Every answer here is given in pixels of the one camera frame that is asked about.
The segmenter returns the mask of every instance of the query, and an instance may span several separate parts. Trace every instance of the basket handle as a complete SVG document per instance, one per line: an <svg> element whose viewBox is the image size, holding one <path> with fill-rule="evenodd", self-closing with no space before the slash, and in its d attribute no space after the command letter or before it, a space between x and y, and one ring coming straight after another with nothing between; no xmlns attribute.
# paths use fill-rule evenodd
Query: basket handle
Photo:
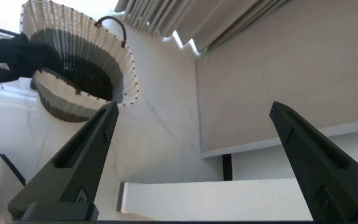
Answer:
<svg viewBox="0 0 358 224"><path fill-rule="evenodd" d="M99 27L102 26L102 22L103 22L104 20L106 20L106 19L112 19L112 20L116 21L116 22L121 26L121 28L122 28L122 33L124 34L124 40L122 41L121 46L122 46L122 47L125 47L125 44L127 43L127 32L126 32L126 30L125 30L124 24L123 24L119 19L115 18L114 16L103 16L103 17L100 18L98 21L96 21L96 22L94 23L94 25L95 25L97 28L99 28Z"/></svg>

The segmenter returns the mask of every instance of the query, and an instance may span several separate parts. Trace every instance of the two-tone basket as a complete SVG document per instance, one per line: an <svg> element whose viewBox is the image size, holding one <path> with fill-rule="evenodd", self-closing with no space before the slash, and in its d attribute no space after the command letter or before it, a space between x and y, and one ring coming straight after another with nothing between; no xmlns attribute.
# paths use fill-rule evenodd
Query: two-tone basket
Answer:
<svg viewBox="0 0 358 224"><path fill-rule="evenodd" d="M124 40L101 25L105 19L118 22ZM62 72L41 68L31 84L54 117L86 121L110 101L126 106L137 100L134 59L120 20L106 16L96 21L52 1L30 0L22 6L20 30L30 41L55 47L61 56Z"/></svg>

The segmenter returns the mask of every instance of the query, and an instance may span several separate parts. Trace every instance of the floor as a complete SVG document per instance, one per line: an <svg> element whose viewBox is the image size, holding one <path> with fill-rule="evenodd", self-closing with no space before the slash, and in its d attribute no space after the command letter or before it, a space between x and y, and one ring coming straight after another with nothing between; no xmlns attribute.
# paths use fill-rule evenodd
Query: floor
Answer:
<svg viewBox="0 0 358 224"><path fill-rule="evenodd" d="M17 8L17 1L9 1ZM92 8L92 16L105 15ZM17 17L19 9L12 17ZM117 35L115 24L105 24ZM0 27L17 32L18 23ZM112 212L120 182L220 181L220 157L201 159L194 55L174 40L162 42L127 27L139 78L139 100L120 109L96 196L99 219L135 219ZM66 123L48 114L29 79L0 86L0 152L26 180L77 132L83 123Z"/></svg>

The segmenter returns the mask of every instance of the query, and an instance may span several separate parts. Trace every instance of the curtain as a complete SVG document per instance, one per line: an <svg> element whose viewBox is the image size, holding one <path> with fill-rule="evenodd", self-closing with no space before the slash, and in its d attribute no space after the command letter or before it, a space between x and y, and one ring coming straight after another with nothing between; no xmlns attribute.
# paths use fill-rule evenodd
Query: curtain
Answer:
<svg viewBox="0 0 358 224"><path fill-rule="evenodd" d="M149 34L183 45L193 39L197 51L217 47L289 0L119 0L116 12Z"/></svg>

